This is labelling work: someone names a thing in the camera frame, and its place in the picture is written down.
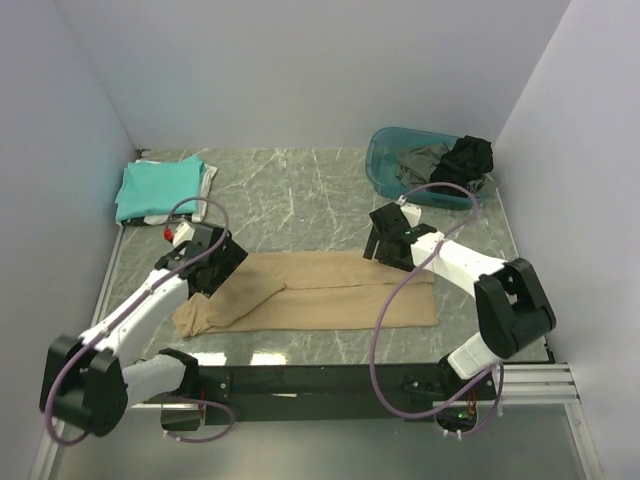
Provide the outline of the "teal plastic basket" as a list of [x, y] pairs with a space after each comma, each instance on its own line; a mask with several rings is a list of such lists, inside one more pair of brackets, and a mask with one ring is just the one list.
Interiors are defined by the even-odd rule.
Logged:
[[[371, 138], [365, 160], [365, 173], [374, 190], [381, 196], [396, 200], [410, 191], [401, 182], [399, 160], [402, 153], [419, 147], [444, 144], [452, 149], [456, 136], [402, 127], [386, 127]], [[431, 190], [412, 194], [414, 204], [449, 210], [468, 210], [471, 201], [467, 197], [435, 193]]]

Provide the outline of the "tan t shirt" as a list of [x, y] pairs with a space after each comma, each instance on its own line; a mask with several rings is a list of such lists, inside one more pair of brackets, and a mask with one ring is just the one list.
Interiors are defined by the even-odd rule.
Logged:
[[380, 310], [386, 327], [437, 323], [432, 285], [358, 252], [253, 253], [210, 297], [195, 294], [172, 315], [182, 338], [251, 331], [362, 330]]

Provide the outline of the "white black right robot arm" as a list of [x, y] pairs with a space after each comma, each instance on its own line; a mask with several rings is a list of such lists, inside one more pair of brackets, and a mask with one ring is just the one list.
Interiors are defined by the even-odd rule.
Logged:
[[428, 271], [475, 301], [478, 332], [438, 362], [440, 390], [460, 399], [474, 377], [551, 332], [556, 317], [532, 264], [490, 257], [450, 240], [435, 227], [412, 224], [401, 206], [370, 213], [363, 257], [399, 270]]

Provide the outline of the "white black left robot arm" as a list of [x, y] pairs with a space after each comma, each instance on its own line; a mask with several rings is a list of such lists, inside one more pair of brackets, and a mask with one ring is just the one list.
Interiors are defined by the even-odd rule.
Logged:
[[195, 294], [214, 294], [247, 256], [227, 228], [198, 225], [109, 316], [77, 337], [56, 338], [47, 352], [39, 401], [50, 437], [65, 442], [56, 420], [78, 428], [82, 438], [103, 437], [128, 408], [162, 394], [218, 408], [234, 422], [231, 408], [202, 395], [195, 357], [167, 348], [147, 361], [136, 358], [164, 318]]

